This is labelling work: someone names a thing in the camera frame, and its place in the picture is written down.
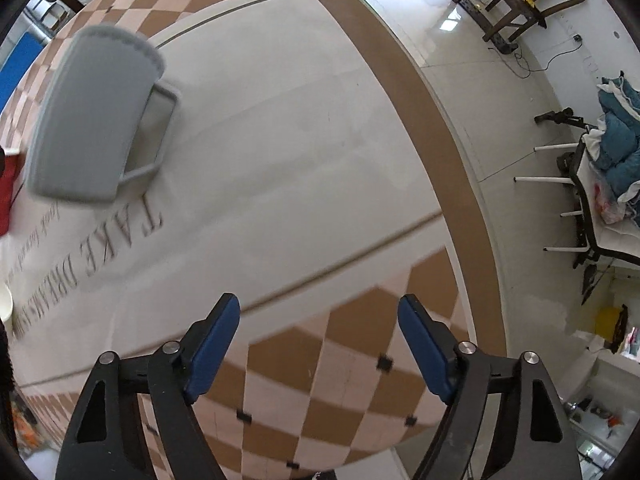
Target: checkered pattern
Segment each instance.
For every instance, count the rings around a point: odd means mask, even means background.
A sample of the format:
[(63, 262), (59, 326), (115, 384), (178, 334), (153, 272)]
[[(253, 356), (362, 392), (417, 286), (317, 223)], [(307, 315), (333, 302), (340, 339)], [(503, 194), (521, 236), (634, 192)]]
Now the checkered pattern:
[[(427, 390), (396, 321), (405, 293), (417, 294), (434, 319), (468, 339), (443, 249), (324, 314), (231, 346), (210, 391), (193, 407), (228, 480), (300, 478), (439, 423), (445, 406)], [(25, 393), (61, 438), (78, 394)], [(171, 478), (148, 399), (144, 406), (156, 471), (161, 480)]]
[(198, 10), (223, 0), (93, 0), (37, 57), (0, 114), (0, 145), (19, 148), (31, 136), (52, 70), (85, 25), (110, 22), (147, 37)]

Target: blue mat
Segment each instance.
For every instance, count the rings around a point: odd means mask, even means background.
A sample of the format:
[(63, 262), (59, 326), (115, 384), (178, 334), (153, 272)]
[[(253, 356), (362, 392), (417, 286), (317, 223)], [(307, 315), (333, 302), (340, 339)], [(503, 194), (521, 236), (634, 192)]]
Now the blue mat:
[(0, 70), (0, 110), (4, 108), (20, 79), (41, 52), (42, 45), (31, 34), (27, 32), (20, 38)]

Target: white wall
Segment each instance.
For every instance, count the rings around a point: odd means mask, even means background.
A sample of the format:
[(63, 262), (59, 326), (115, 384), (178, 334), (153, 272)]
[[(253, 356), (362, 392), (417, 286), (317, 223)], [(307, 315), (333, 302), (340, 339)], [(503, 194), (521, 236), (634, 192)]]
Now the white wall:
[[(540, 7), (548, 7), (547, 2)], [(624, 70), (629, 81), (640, 84), (640, 52), (606, 0), (586, 0), (546, 21), (547, 30), (535, 25), (519, 39), (542, 68), (555, 54), (577, 46), (574, 34), (584, 42), (577, 52), (553, 60), (545, 72), (562, 107), (594, 123), (602, 113), (595, 87), (602, 76), (617, 77)]]

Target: yellow object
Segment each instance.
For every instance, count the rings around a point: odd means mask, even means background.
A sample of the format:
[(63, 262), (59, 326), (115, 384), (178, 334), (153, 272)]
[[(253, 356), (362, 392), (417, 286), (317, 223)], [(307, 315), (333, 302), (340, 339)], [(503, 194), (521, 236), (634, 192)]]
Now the yellow object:
[(603, 306), (596, 315), (595, 334), (603, 337), (606, 341), (612, 342), (620, 312), (622, 312), (622, 309), (616, 306)]

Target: red object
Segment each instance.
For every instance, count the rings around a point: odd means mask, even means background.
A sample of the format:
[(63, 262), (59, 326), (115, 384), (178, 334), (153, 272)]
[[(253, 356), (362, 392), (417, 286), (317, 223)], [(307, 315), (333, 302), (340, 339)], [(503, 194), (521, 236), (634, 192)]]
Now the red object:
[(9, 210), (14, 194), (14, 181), (18, 175), (19, 155), (7, 155), (4, 158), (4, 171), (0, 176), (0, 236), (9, 230)]

